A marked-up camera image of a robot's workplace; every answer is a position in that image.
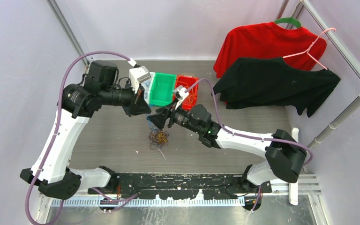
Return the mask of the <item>green plastic bin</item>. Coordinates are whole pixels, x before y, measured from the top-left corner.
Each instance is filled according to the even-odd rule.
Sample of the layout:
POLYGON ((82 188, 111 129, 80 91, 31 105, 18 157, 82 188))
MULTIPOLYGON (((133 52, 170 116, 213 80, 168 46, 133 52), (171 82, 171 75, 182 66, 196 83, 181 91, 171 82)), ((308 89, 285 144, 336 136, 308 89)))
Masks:
POLYGON ((165 106, 173 100, 173 90, 177 76, 174 74, 155 73, 150 86, 150 105, 165 106))

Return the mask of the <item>white plastic bin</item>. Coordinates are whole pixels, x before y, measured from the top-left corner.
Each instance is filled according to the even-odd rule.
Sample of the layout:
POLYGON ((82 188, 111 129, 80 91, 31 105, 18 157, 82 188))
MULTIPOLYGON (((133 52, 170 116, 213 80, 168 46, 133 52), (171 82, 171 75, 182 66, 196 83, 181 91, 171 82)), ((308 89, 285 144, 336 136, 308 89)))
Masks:
POLYGON ((150 105, 150 92, 151 92, 150 89, 152 87, 155 74, 156 74, 155 72, 150 72, 151 78, 142 83, 142 86, 144 87, 144 100, 148 105, 150 105))

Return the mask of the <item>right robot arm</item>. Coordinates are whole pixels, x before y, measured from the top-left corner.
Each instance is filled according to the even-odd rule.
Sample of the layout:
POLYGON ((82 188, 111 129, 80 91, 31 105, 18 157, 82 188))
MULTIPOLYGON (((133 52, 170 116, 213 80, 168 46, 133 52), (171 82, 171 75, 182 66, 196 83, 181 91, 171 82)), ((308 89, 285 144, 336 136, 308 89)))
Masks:
POLYGON ((203 105, 186 111, 169 104, 149 115, 148 120, 158 129, 177 124, 199 135, 199 141, 209 148, 234 149, 251 153, 265 159, 257 165, 249 165, 241 177, 242 188, 254 192, 267 181, 281 179, 288 183, 298 181, 307 152, 296 145, 295 140, 284 130, 273 134, 257 134, 222 127, 211 118, 203 105))

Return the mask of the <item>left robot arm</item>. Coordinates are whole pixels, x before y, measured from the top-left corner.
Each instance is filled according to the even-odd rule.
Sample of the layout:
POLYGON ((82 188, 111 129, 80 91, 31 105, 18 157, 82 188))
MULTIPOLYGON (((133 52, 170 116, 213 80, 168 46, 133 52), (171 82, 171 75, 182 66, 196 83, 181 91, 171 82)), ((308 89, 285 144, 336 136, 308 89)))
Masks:
POLYGON ((43 151, 32 167, 21 171, 20 178, 37 186, 45 196, 61 200, 67 200, 77 191, 85 189, 114 193, 119 185, 115 171, 106 166, 71 169, 68 162, 80 133, 102 106, 120 106, 129 117, 151 112, 144 99, 142 85, 150 77, 146 67, 134 65, 129 70, 126 85, 121 87, 115 63, 105 60, 91 62, 80 83, 64 88, 55 123, 43 151))

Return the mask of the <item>black t-shirt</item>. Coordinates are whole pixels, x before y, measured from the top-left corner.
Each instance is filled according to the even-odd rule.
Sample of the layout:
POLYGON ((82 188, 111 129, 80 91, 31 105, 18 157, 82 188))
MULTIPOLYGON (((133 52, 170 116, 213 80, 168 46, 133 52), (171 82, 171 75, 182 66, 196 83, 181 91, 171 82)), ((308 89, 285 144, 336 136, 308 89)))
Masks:
POLYGON ((340 82, 329 69, 304 71, 283 58, 239 58, 214 85, 227 109, 257 106, 294 106, 311 117, 340 82))

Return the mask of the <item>red t-shirt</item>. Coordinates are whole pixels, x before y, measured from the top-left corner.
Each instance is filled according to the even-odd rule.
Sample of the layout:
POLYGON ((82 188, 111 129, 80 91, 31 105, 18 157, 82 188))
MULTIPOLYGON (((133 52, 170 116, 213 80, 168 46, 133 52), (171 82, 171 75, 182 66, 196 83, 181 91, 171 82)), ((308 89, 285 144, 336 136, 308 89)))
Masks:
MULTIPOLYGON (((272 59, 306 50, 317 38, 308 29, 287 30, 274 22, 240 26, 227 33, 213 70, 220 78, 238 58, 272 59)), ((310 50, 319 60, 327 48, 327 42, 320 38, 310 50)), ((299 70, 310 71, 316 65, 308 55, 286 58, 285 62, 299 70)))

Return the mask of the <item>green hanger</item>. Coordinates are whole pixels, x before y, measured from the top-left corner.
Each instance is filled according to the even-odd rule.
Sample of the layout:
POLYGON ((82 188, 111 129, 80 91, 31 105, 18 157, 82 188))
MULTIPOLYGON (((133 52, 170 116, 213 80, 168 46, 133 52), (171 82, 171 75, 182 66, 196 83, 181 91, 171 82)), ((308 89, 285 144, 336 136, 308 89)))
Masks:
POLYGON ((293 17, 283 17, 283 18, 276 19, 273 22, 275 24, 287 23, 287 24, 293 25, 297 29, 302 27, 300 21, 293 17))

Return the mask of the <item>pink hanger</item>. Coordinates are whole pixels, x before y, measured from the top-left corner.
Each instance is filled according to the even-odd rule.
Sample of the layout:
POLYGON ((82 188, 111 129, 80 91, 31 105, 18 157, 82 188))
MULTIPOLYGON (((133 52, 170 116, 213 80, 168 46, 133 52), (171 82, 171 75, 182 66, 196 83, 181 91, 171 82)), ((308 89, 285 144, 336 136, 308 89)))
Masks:
POLYGON ((283 59, 286 59, 286 58, 291 58, 291 57, 295 57, 295 56, 299 56, 299 55, 306 54, 306 55, 308 55, 313 61, 315 61, 317 64, 319 64, 323 69, 328 70, 327 67, 325 67, 322 63, 319 62, 319 60, 317 60, 314 56, 312 56, 312 55, 310 54, 310 50, 311 50, 312 47, 315 45, 315 43, 322 37, 322 35, 328 33, 329 31, 334 31, 334 32, 336 32, 337 29, 334 28, 334 27, 325 29, 324 31, 322 31, 322 32, 317 36, 317 38, 311 43, 311 45, 310 45, 306 50, 304 50, 304 51, 302 51, 302 52, 299 52, 299 53, 295 53, 295 54, 291 54, 291 55, 286 55, 286 56, 283 56, 282 58, 283 58, 283 59))

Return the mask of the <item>metal clothes rack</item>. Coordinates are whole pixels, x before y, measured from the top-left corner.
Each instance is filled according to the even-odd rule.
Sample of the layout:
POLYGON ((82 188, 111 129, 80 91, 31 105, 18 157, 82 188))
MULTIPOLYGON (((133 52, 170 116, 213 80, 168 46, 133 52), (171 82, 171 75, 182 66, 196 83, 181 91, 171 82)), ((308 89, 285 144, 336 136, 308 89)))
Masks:
POLYGON ((320 63, 340 77, 332 94, 310 118, 290 110, 300 141, 313 148, 308 170, 318 178, 327 203, 360 203, 360 0, 284 0, 277 18, 294 17, 324 34, 320 63))

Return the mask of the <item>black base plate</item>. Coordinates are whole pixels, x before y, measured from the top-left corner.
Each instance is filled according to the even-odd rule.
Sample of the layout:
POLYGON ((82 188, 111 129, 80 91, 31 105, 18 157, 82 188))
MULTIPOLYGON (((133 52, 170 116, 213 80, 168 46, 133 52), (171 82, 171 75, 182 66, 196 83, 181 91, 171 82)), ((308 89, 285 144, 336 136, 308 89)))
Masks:
POLYGON ((256 194, 258 190, 247 187, 241 174, 119 173, 112 187, 99 191, 146 200, 192 200, 199 193, 204 200, 221 200, 256 194))

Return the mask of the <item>aluminium corner post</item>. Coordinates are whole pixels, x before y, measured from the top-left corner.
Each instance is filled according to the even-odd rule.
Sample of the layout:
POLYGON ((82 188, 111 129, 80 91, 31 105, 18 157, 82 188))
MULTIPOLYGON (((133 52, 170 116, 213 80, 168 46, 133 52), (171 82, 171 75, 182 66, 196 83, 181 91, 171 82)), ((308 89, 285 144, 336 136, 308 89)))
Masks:
POLYGON ((68 4, 64 0, 46 0, 46 3, 50 7, 53 15, 56 17, 60 27, 63 29, 76 53, 79 56, 89 53, 90 50, 68 4))

